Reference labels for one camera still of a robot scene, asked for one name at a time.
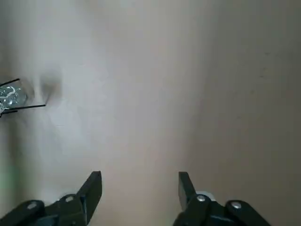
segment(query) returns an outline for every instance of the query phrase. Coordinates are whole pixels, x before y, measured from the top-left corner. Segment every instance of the screw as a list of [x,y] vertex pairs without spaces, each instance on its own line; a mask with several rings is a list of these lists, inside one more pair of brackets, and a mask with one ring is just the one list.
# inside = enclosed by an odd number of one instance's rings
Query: screw
[[31,210],[33,208],[35,208],[37,206],[37,203],[36,202],[32,202],[30,203],[28,206],[27,206],[27,209]]
[[231,205],[235,208],[235,209],[240,209],[241,208],[241,204],[239,202],[232,202]]
[[200,202],[204,202],[204,201],[206,200],[205,196],[203,196],[203,195],[199,195],[199,196],[197,197],[197,199],[198,199]]

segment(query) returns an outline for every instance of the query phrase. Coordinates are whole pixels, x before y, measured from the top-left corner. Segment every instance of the wall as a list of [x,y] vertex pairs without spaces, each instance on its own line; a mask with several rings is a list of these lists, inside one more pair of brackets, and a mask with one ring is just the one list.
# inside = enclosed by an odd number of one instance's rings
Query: wall
[[300,221],[300,6],[1,1],[1,71],[48,97],[1,120],[17,188],[2,212],[53,202],[101,170],[91,225],[171,225],[187,170],[221,203],[244,199],[273,225]]

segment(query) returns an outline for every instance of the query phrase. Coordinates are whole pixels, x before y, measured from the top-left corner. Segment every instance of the beige surface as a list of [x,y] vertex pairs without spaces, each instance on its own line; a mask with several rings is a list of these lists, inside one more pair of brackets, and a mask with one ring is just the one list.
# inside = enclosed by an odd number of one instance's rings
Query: beige surface
[[1,213],[101,170],[92,226],[167,226],[187,170],[222,203],[300,222],[300,7],[2,0],[1,73],[28,79],[40,102],[53,92],[47,108],[1,119]]

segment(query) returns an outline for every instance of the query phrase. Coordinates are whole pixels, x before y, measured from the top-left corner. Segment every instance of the metal screw head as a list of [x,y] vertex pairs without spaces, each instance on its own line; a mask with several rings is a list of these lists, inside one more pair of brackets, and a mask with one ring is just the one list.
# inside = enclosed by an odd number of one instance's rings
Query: metal screw head
[[200,201],[200,202],[204,202],[206,200],[205,196],[203,195],[198,195],[197,199]]
[[232,202],[231,205],[235,208],[235,209],[240,209],[241,208],[241,204],[239,202]]
[[37,203],[36,202],[32,202],[30,203],[28,206],[27,206],[27,209],[31,210],[33,208],[35,208],[37,206]]

